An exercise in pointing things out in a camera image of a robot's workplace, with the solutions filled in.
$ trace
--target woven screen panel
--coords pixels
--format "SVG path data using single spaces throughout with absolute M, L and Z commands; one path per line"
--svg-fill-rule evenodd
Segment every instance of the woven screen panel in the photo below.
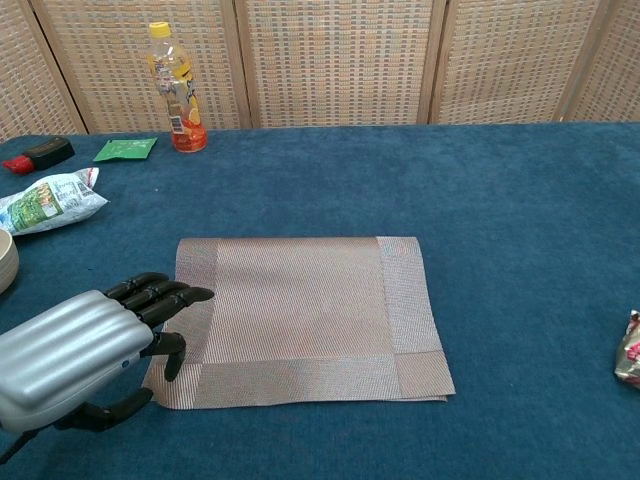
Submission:
M 572 120 L 640 121 L 640 1 L 622 1 Z
M 460 0 L 438 123 L 550 121 L 598 0 Z
M 19 0 L 0 0 L 0 141 L 25 134 L 80 133 Z
M 192 57 L 205 127 L 239 126 L 219 1 L 47 0 L 41 5 L 56 37 L 56 56 L 73 77 L 72 90 L 79 90 L 74 96 L 89 110 L 83 113 L 90 116 L 90 128 L 169 128 L 147 66 L 148 25 L 154 21 L 169 22 L 173 37 Z
M 244 4 L 261 126 L 416 122 L 431 2 Z

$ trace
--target plastic bottle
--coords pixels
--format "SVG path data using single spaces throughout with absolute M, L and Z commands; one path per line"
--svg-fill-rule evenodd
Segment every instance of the plastic bottle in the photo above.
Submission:
M 191 59 L 171 38 L 167 22 L 149 24 L 149 68 L 156 88 L 166 99 L 171 122 L 171 141 L 179 152 L 197 152 L 207 145 L 207 131 L 200 121 Z

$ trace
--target red object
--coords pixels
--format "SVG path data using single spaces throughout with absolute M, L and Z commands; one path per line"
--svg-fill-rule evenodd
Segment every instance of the red object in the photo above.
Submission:
M 25 155 L 18 155 L 11 160 L 5 160 L 2 162 L 3 167 L 7 167 L 13 173 L 31 173 L 36 167 L 31 159 Z

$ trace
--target yellow bottle cap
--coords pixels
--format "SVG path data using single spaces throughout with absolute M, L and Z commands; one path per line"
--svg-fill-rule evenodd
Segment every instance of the yellow bottle cap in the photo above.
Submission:
M 171 28 L 167 22 L 153 22 L 149 24 L 149 32 L 153 38 L 164 38 L 171 36 Z

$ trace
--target green packet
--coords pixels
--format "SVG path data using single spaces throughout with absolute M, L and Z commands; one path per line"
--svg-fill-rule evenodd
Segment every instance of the green packet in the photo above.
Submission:
M 109 140 L 93 159 L 94 162 L 105 160 L 144 160 L 155 145 L 157 138 L 142 140 Z

